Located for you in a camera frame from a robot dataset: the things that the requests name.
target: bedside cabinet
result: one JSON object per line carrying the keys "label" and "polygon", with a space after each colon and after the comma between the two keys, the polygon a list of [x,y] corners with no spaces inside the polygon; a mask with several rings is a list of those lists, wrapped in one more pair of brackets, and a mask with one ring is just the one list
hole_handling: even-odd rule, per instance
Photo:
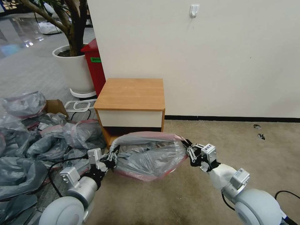
{"label": "bedside cabinet", "polygon": [[163,131],[165,98],[162,79],[108,79],[94,108],[108,146],[137,131]]}

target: white flower pot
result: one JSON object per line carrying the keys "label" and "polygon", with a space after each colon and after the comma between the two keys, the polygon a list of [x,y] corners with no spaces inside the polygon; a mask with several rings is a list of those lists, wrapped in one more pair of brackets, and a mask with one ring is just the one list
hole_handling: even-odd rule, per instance
{"label": "white flower pot", "polygon": [[58,56],[60,52],[68,49],[69,45],[59,47],[52,52],[52,55],[64,71],[65,80],[71,94],[78,98],[88,98],[96,95],[85,55],[74,57]]}

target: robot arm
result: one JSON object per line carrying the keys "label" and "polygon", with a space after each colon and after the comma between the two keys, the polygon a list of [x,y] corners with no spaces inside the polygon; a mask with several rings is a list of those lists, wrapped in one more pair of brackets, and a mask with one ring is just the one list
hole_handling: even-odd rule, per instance
{"label": "robot arm", "polygon": [[289,219],[280,209],[278,202],[272,195],[257,189],[245,189],[250,174],[240,168],[234,168],[217,161],[216,147],[207,144],[192,144],[189,140],[182,141],[187,149],[190,164],[200,167],[209,174],[213,186],[220,190],[224,196],[234,204],[237,216],[246,225],[280,225],[296,223]]}
{"label": "robot arm", "polygon": [[100,188],[107,171],[116,166],[119,148],[117,146],[113,152],[105,155],[101,154],[100,148],[88,150],[90,170],[82,178],[75,167],[62,170],[60,175],[68,184],[67,195],[46,207],[39,225],[81,225],[86,222],[94,207],[95,192]]}
{"label": "robot arm", "polygon": [[[182,142],[187,149],[190,164],[209,174],[213,186],[234,204],[237,216],[246,225],[297,225],[280,209],[269,193],[257,189],[245,189],[250,174],[243,168],[234,168],[217,161],[216,147],[207,144]],[[101,155],[100,149],[88,151],[90,171],[82,178],[74,167],[60,172],[69,185],[67,196],[61,197],[44,210],[39,225],[81,225],[93,209],[95,192],[100,188],[106,172],[117,163],[119,146],[113,152]]]}

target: red trash bin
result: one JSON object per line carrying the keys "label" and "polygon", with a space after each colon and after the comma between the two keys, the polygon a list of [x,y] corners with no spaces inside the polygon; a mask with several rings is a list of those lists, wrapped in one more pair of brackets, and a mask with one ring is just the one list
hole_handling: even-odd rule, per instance
{"label": "red trash bin", "polygon": [[81,52],[85,54],[96,94],[97,96],[99,96],[106,80],[96,39],[92,40],[89,44],[84,46],[81,49]]}

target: cardboard box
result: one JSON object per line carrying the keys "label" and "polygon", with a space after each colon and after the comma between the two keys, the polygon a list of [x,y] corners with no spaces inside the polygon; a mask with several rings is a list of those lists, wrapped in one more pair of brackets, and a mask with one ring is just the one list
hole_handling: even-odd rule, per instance
{"label": "cardboard box", "polygon": [[62,101],[59,99],[47,100],[45,110],[47,113],[62,113],[66,115],[66,119],[68,119],[69,115],[63,105]]}

